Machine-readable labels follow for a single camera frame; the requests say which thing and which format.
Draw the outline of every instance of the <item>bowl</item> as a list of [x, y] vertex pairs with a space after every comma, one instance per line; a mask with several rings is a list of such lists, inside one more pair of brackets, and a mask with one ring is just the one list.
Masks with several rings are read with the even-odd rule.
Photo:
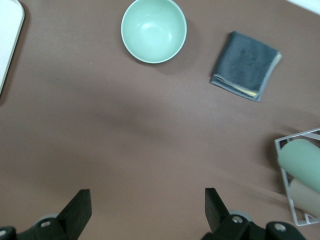
[[180, 51], [187, 37], [187, 21], [172, 0], [136, 0], [124, 13], [121, 36], [135, 58], [158, 64]]

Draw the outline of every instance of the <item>brown table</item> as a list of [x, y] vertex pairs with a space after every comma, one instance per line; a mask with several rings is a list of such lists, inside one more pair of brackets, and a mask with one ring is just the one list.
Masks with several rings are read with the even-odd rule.
[[[199, 240], [206, 187], [261, 227], [292, 223], [273, 141], [319, 127], [320, 16], [285, 0], [176, 0], [185, 45], [152, 65], [121, 40], [131, 0], [21, 2], [0, 98], [0, 226], [21, 232], [84, 188], [81, 240]], [[283, 54], [262, 102], [209, 84], [234, 30]], [[319, 224], [299, 230], [319, 239]]]

